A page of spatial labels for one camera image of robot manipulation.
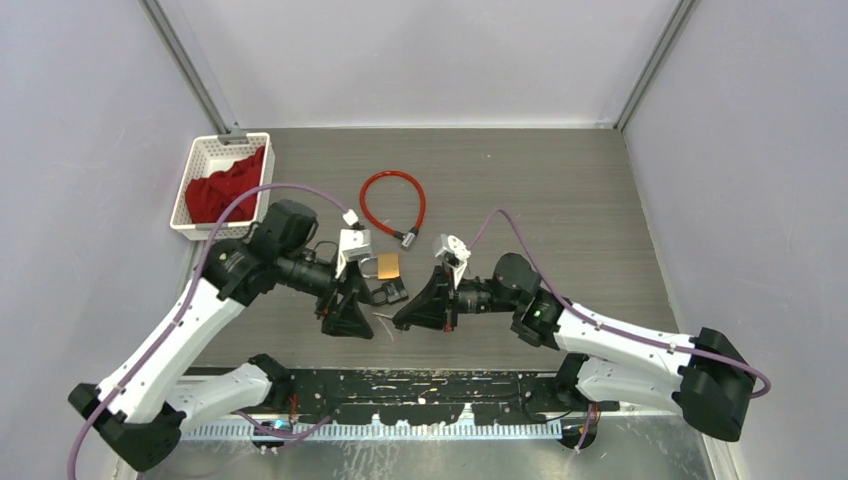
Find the brass padlock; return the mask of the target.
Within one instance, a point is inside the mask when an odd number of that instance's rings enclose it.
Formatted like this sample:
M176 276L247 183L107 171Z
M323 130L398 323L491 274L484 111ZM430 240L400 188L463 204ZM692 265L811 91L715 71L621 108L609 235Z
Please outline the brass padlock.
M398 253L380 253L359 261L363 276L368 279L392 280L400 277Z

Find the black Kaijing padlock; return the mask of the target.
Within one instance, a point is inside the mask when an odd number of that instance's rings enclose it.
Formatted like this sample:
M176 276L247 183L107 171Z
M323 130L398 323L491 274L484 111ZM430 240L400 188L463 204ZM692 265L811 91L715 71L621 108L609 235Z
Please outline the black Kaijing padlock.
M373 306L394 305L409 299L409 294L403 280L398 278L383 282L370 292Z

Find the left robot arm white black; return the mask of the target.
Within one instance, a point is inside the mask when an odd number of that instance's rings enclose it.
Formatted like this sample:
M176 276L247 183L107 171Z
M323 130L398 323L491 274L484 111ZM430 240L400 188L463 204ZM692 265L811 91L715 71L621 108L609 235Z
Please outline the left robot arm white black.
M226 325L279 285L315 298L324 334L371 338L361 311L371 295L359 268L371 254L371 234L354 212L344 219L329 261L309 246L318 227L315 211L292 200L275 202L248 235L214 242L142 345L100 383L77 385L70 404L138 472L162 463L184 434L222 416L253 407L277 413L291 406L293 377L266 354L188 388L179 380Z

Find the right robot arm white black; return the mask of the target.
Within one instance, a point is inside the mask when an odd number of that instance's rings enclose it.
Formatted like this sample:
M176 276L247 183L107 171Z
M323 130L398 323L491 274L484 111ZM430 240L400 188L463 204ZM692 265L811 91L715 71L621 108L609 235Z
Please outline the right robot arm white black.
M520 340L565 352L554 386L565 409L642 405L679 414L715 439L740 439L756 379L723 333L652 330L561 301L517 253L503 255L489 279L457 280L454 270L450 262L436 266L423 290L393 316L394 326L448 332L464 314L510 313Z

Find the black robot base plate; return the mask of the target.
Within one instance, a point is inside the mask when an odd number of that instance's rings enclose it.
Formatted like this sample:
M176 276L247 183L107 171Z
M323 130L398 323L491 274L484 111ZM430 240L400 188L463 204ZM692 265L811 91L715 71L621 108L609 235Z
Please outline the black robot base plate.
M554 373L544 371L299 368L290 375L287 399L244 413L293 414L308 424L328 417L339 425L447 426L468 409L476 426L512 426L586 411L560 399Z

